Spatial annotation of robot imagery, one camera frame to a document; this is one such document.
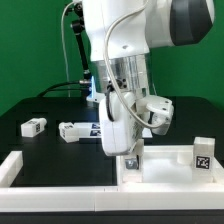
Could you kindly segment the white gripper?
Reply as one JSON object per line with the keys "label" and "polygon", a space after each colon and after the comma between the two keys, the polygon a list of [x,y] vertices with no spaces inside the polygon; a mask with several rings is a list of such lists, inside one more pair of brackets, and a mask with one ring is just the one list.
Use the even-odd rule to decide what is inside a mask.
{"label": "white gripper", "polygon": [[[110,121],[106,110],[106,99],[99,104],[99,122],[102,147],[107,156],[129,154],[142,137],[143,128],[135,121],[121,104],[116,93],[109,96],[109,106],[114,121]],[[139,169],[139,156],[125,159],[129,170]]]}

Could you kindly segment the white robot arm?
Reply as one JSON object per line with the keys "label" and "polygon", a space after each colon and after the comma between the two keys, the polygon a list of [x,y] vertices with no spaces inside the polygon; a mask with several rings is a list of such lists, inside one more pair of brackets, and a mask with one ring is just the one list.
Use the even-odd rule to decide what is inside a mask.
{"label": "white robot arm", "polygon": [[143,130],[164,135],[173,116],[172,101],[150,93],[146,56],[152,48],[199,43],[213,26],[214,0],[82,0],[82,6],[103,96],[103,150],[138,169]]}

